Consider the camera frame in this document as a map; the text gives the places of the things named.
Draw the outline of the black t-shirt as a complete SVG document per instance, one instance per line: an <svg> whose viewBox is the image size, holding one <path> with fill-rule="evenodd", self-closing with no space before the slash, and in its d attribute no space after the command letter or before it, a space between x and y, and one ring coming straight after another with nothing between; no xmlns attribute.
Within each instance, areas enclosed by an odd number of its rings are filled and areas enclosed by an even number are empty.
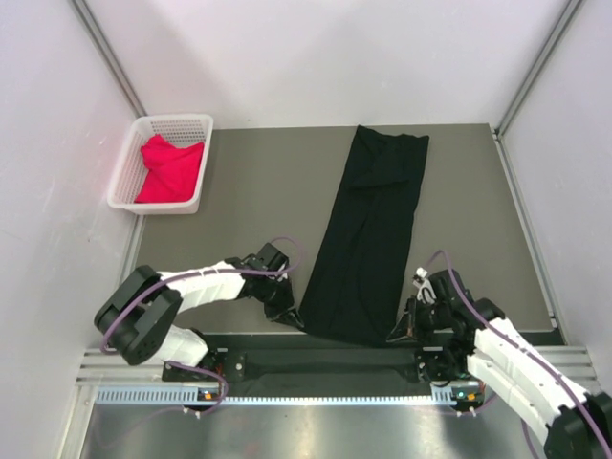
<svg viewBox="0 0 612 459"><path fill-rule="evenodd" d="M429 138L358 126L299 306L304 330L379 345L394 328Z"/></svg>

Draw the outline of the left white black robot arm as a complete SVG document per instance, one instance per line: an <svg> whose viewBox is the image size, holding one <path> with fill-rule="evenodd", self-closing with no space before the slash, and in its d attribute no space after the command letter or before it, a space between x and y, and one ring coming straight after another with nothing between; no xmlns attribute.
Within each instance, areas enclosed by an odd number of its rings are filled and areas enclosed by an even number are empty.
<svg viewBox="0 0 612 459"><path fill-rule="evenodd" d="M141 265L101 306L94 325L102 335L99 350L119 355L129 365L177 362L196 379L216 370L217 358L197 330L174 324L177 315L218 302L251 298L263 305L271 322L303 327L295 303L292 262L275 244L281 236L243 258L182 272L161 272Z"/></svg>

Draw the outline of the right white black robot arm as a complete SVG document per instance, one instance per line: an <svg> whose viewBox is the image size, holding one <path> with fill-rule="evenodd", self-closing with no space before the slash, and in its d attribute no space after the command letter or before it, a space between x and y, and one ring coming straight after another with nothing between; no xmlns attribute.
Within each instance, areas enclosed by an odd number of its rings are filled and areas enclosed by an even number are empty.
<svg viewBox="0 0 612 459"><path fill-rule="evenodd" d="M538 439L548 458L608 458L611 397L571 381L547 361L487 298L473 299L455 270L413 275L416 295L389 334L390 344L418 344L417 374L452 391L454 409L473 413L490 389Z"/></svg>

